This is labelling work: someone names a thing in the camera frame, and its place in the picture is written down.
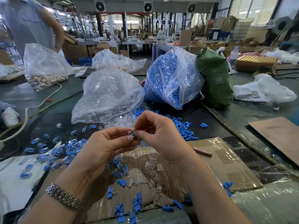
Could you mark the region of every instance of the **bag of blue parts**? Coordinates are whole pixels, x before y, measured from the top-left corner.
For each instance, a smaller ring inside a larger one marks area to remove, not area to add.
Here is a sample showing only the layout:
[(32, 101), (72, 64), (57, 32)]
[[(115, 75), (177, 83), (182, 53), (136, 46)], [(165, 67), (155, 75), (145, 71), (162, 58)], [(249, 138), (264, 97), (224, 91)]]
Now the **bag of blue parts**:
[(195, 58), (196, 55), (179, 47), (159, 56), (147, 71), (144, 100), (166, 102), (181, 110), (204, 84)]

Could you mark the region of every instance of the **person's right hand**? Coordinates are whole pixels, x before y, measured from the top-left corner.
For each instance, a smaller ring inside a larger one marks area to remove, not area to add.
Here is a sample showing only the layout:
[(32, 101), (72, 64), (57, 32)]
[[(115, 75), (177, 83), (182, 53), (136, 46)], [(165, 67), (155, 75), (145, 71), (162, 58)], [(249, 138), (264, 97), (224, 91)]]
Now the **person's right hand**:
[(132, 131), (169, 162), (177, 163), (196, 154), (168, 117), (146, 110), (137, 118)]

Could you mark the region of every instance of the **qr code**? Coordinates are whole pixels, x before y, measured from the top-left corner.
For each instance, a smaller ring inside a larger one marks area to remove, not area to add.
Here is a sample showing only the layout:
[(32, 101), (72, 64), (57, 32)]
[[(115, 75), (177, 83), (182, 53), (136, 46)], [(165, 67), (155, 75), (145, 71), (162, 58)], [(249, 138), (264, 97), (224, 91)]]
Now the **qr code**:
[(223, 83), (222, 77), (215, 79), (216, 84), (221, 84)]

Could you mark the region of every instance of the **person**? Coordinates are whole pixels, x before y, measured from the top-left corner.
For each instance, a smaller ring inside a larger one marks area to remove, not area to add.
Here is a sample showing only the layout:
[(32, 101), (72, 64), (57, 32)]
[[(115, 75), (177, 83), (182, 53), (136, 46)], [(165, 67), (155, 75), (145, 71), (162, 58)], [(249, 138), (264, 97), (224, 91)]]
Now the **person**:
[[(134, 132), (135, 137), (128, 135)], [(92, 134), (55, 184), (83, 200), (92, 182), (103, 173), (108, 160), (133, 150), (142, 139), (166, 160), (176, 165), (185, 180), (199, 223), (251, 223), (226, 194), (205, 162), (185, 142), (172, 120), (145, 111), (134, 128), (107, 128)], [(43, 195), (21, 224), (72, 223), (77, 211)]]
[(12, 39), (22, 59), (26, 43), (38, 43), (55, 52), (61, 50), (63, 27), (36, 0), (1, 0), (0, 14), (8, 32), (2, 31), (1, 39)]

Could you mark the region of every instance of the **plastic bottle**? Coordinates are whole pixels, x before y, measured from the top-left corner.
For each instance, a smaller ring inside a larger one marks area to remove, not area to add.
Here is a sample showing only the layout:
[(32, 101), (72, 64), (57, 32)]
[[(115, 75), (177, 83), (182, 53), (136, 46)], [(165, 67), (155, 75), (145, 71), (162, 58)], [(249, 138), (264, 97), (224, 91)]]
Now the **plastic bottle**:
[(229, 63), (230, 63), (230, 66), (233, 68), (235, 67), (235, 62), (236, 60), (238, 59), (238, 55), (239, 55), (239, 47), (236, 46), (234, 48), (234, 50), (230, 53), (230, 57), (229, 57)]
[(13, 125), (18, 124), (19, 114), (11, 107), (8, 107), (5, 109), (5, 111), (2, 113), (1, 117), (3, 118), (4, 124), (7, 127), (12, 127)]

